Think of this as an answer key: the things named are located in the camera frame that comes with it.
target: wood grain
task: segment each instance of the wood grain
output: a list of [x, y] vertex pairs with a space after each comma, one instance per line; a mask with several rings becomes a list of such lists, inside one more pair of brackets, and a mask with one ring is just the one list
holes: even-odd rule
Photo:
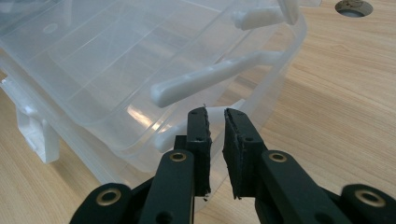
[[[293, 155], [322, 187], [368, 184], [396, 197], [396, 3], [348, 18], [337, 1], [304, 8], [308, 35], [271, 118], [269, 148]], [[65, 223], [99, 183], [62, 144], [43, 164], [20, 135], [0, 91], [0, 223]], [[196, 223], [258, 223], [253, 200], [234, 201], [227, 179]]]

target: wooden surface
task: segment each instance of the wooden surface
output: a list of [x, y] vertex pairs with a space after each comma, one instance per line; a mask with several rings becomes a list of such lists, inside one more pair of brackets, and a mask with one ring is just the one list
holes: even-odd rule
[[[322, 187], [363, 183], [396, 197], [396, 4], [348, 18], [337, 1], [304, 8], [308, 35], [276, 109], [261, 130], [269, 148], [293, 155]], [[62, 144], [43, 164], [20, 135], [0, 91], [0, 223], [65, 223], [99, 183]], [[195, 223], [258, 223], [253, 201], [234, 201], [227, 179]]]

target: plastic tray compartment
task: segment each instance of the plastic tray compartment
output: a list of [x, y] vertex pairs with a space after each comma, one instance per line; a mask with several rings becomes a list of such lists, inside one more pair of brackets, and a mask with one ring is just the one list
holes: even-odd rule
[[248, 113], [258, 128], [269, 117], [305, 37], [297, 4], [0, 3], [1, 67], [8, 74], [2, 87], [33, 149], [52, 150], [59, 134], [102, 182], [131, 187], [155, 172], [176, 134], [185, 134], [187, 113], [205, 105], [216, 189], [226, 176], [223, 109]]

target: clear plastic container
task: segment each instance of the clear plastic container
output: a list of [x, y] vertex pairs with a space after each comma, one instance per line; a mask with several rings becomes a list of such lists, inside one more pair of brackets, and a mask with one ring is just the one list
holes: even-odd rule
[[15, 0], [0, 23], [2, 87], [22, 129], [37, 121], [26, 139], [58, 133], [102, 182], [131, 187], [205, 105], [216, 189], [223, 108], [260, 128], [306, 32], [297, 3], [275, 0]]

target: plastic container handle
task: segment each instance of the plastic container handle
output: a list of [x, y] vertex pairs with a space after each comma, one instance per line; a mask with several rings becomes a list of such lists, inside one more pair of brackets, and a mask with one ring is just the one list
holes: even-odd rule
[[11, 77], [2, 80], [0, 87], [17, 107], [18, 128], [29, 147], [44, 163], [58, 160], [60, 137], [52, 126], [42, 119], [29, 96]]
[[255, 51], [181, 77], [174, 77], [153, 85], [151, 87], [151, 100], [159, 107], [171, 105], [259, 64], [272, 65], [280, 58], [282, 53], [283, 51]]
[[257, 7], [246, 11], [236, 11], [233, 14], [233, 23], [243, 31], [263, 26], [279, 24], [285, 21], [294, 25], [300, 15], [299, 6], [318, 7], [321, 0], [278, 0], [279, 7]]

